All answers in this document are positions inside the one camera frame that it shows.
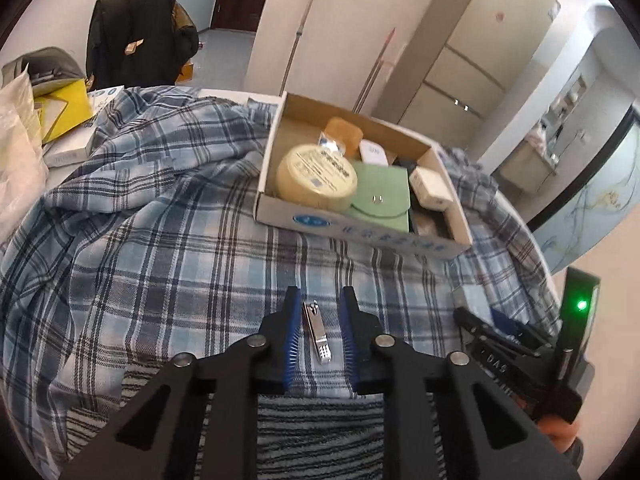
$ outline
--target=blue logo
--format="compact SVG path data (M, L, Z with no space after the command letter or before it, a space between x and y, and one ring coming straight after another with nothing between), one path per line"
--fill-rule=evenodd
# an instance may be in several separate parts
M310 215L296 215L293 217L293 221L306 225L307 227L329 227L329 225L331 225L331 223L324 218Z

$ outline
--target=green pouch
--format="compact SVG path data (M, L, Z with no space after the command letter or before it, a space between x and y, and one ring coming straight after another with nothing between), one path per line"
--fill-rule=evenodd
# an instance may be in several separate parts
M409 232L409 179L405 168L353 161L358 190L345 215Z

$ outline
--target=triangular cutout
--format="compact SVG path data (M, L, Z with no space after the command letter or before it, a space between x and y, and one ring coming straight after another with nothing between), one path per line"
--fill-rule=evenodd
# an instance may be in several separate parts
M520 425L480 384L474 384L473 392L489 445L493 449L503 449L526 438Z
M116 441L149 451L154 444L171 388L163 384L116 435Z

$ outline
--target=open box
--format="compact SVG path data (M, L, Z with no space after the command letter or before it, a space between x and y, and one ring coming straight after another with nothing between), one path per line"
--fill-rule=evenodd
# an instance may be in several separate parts
M444 212L451 238L404 233L380 224L277 198L275 178L282 158L295 146L318 142L320 132L332 117L341 117L355 124L363 131L365 139L380 144L387 153L420 160L421 166L440 174L454 199L453 204ZM423 254L444 260L456 257L470 247L471 232L456 190L435 147L436 144L432 145L426 137L400 126L369 119L307 97L285 93L274 116L264 151L254 218L258 222L276 227L392 248L401 253Z

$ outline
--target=silver nail clipper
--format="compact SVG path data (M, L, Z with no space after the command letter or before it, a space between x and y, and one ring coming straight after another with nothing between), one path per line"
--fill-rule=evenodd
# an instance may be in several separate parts
M326 338L324 324L322 323L322 315L317 301L312 303L303 303L302 308L305 311L306 322L311 330L311 337L316 345L316 353L321 365L331 362L331 350L329 350L329 342Z

